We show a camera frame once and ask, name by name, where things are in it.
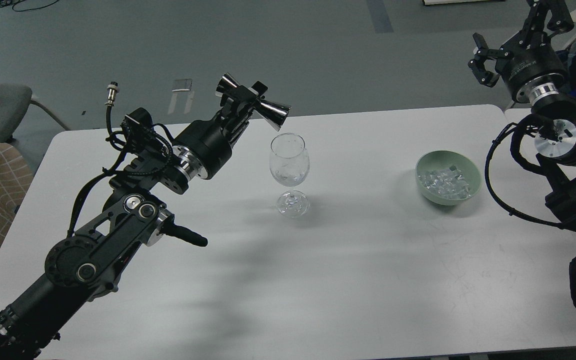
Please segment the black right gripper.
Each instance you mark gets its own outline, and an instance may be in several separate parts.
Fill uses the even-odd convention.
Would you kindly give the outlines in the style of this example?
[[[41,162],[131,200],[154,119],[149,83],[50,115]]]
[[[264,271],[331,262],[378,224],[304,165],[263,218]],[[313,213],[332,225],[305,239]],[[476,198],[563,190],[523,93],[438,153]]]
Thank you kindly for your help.
[[[526,104],[526,84],[540,79],[561,87],[569,80],[566,66],[551,46],[550,39],[574,29],[574,21],[564,0],[527,0],[530,7],[518,38],[510,38],[502,48],[490,48],[483,35],[475,32],[472,37],[476,49],[468,67],[476,80],[485,87],[496,86],[499,75],[515,103]],[[489,71],[485,63],[497,60],[495,70]]]

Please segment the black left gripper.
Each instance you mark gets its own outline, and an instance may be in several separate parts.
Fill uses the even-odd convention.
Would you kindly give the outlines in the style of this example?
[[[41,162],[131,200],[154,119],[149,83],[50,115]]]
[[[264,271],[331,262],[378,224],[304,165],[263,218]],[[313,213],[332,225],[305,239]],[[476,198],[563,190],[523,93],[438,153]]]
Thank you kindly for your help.
[[[210,120],[195,120],[174,137],[174,146],[186,148],[199,161],[198,176],[210,180],[233,155],[233,146],[252,116],[254,104],[268,86],[259,80],[250,87],[218,86],[221,109]]]

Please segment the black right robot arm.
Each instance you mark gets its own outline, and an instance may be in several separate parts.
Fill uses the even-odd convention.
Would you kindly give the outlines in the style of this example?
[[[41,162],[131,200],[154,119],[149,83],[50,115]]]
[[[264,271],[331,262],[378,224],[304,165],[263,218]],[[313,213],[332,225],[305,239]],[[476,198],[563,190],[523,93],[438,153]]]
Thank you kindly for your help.
[[[490,196],[509,215],[576,232],[576,89],[567,65],[551,45],[553,37],[573,30],[574,20],[564,0],[527,4],[521,29],[500,48],[489,47],[483,35],[473,34],[476,48],[468,67],[476,80],[489,88],[502,80],[512,102],[530,105],[530,114],[506,125],[492,142],[484,181]],[[551,192],[545,205],[557,222],[525,214],[494,191],[490,162],[505,138],[510,138],[510,155],[522,169],[546,178]]]

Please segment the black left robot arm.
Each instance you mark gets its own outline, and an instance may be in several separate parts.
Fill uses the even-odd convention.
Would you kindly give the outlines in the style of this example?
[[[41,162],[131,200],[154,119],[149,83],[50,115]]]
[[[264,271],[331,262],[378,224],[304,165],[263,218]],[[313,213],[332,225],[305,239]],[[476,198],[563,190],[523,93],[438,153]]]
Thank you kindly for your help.
[[[0,311],[0,360],[33,360],[87,302],[118,290],[122,272],[142,245],[163,235],[205,247],[208,240],[175,224],[167,205],[151,193],[162,184],[183,194],[194,178],[211,179],[229,161],[253,113],[281,129],[290,107],[266,100],[268,87],[248,87],[230,74],[215,89],[220,109],[177,136],[156,132],[148,111],[127,114],[107,141],[119,155],[87,182],[73,203],[66,237],[46,255],[44,272]]]

